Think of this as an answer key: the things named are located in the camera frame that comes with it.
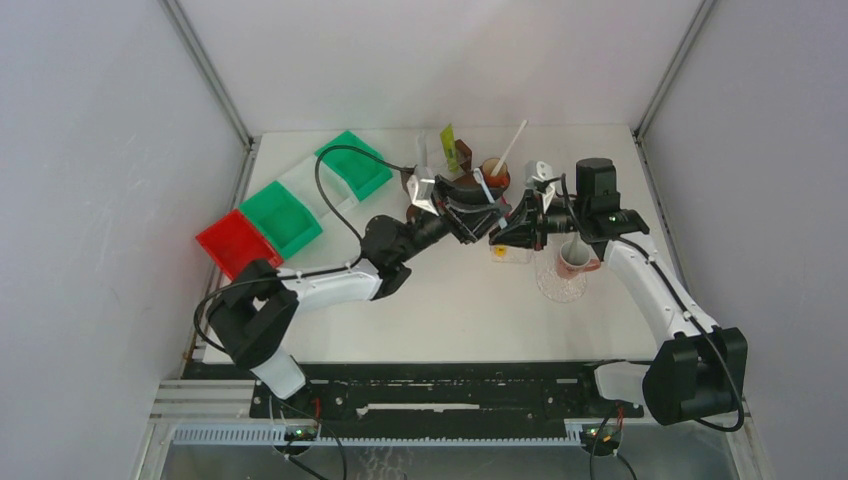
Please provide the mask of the light blue toothbrush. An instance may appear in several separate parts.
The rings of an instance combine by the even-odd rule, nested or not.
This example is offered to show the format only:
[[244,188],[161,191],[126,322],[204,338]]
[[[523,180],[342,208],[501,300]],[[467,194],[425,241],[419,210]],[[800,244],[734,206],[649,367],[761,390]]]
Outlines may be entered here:
[[[495,186],[493,189],[491,189],[489,187],[489,185],[487,184],[485,177],[483,175],[483,172],[481,171],[480,168],[474,168],[471,171],[471,174],[472,174],[473,179],[483,189],[483,193],[484,193],[488,203],[489,204],[498,204],[498,205],[502,206],[502,216],[498,220],[498,227],[500,229],[503,229],[504,227],[507,226],[507,217],[508,217],[508,214],[509,214],[509,204],[504,197],[504,193],[506,192],[506,189],[508,188],[509,184],[506,184],[505,186]],[[498,197],[495,197],[495,195],[493,194],[494,190],[498,190],[500,192]]]

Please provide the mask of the brown ceramic cup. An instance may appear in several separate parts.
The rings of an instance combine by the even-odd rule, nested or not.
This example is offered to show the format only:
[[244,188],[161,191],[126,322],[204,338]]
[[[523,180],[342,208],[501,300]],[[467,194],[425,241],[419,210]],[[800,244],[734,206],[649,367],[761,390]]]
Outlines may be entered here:
[[489,188],[506,190],[510,185],[508,166],[499,157],[486,159],[481,165],[481,172]]

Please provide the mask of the pink printed white mug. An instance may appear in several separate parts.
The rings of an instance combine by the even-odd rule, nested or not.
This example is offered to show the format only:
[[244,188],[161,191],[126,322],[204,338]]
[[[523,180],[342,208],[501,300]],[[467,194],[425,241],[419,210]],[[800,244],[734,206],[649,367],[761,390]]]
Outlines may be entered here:
[[601,262],[592,248],[581,240],[565,242],[555,257],[555,272],[560,278],[566,280],[595,271],[600,266]]

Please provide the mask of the green toothpaste tube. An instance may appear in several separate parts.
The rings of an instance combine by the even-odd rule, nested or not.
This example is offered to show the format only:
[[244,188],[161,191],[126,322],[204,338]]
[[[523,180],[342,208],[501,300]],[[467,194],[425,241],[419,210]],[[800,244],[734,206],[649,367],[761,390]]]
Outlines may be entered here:
[[455,146],[455,137],[452,124],[448,124],[439,133],[439,139],[448,171],[451,173],[457,173],[460,170],[460,164]]

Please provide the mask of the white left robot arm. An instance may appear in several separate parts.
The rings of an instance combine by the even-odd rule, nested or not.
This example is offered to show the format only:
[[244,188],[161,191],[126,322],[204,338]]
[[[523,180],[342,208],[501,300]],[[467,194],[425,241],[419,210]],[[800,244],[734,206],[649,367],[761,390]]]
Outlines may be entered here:
[[388,297],[410,277],[407,261],[446,236],[478,242],[508,212],[504,188],[460,184],[436,177],[425,209],[406,222],[378,215],[366,225],[360,252],[351,261],[313,271],[284,273],[264,259],[253,260],[229,285],[198,306],[218,340],[214,348],[250,372],[290,417],[305,414],[313,394],[300,365],[283,346],[299,313],[342,303]]

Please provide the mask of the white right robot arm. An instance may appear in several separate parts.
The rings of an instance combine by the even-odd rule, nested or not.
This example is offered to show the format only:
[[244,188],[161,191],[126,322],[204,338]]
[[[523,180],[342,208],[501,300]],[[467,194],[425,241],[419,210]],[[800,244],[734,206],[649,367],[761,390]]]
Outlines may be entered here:
[[740,430],[745,336],[738,328],[720,327],[697,304],[660,257],[647,223],[638,212],[622,208],[620,199],[616,168],[607,158],[577,162],[574,193],[550,165],[530,162],[520,202],[489,242],[544,251],[550,236],[571,234],[554,251],[556,275],[572,280],[606,267],[651,329],[654,359],[595,366],[594,378],[577,391],[584,412],[602,416],[620,401],[646,407],[661,425],[694,421],[722,432]]

